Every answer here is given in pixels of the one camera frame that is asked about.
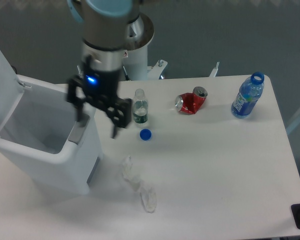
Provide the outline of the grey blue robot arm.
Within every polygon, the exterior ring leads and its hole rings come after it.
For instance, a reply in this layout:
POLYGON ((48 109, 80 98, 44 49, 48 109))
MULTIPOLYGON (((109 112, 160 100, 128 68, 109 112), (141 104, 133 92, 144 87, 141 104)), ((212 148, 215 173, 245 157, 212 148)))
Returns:
POLYGON ((99 109, 113 123, 112 138, 132 120, 132 100, 118 96, 124 77, 123 56, 131 0, 69 0, 70 12, 83 22, 81 74, 67 82, 67 102, 83 119, 85 103, 99 109))

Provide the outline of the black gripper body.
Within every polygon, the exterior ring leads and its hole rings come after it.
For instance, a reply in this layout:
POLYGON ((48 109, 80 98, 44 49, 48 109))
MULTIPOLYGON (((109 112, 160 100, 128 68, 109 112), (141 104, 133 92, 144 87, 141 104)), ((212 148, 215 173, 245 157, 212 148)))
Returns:
POLYGON ((118 128, 126 128, 132 120, 132 100, 119 98, 117 90, 123 67, 114 71, 101 71, 93 68, 94 58, 89 55, 83 61, 83 77, 74 75, 67 82, 66 101, 76 105, 79 102, 106 113, 118 128))

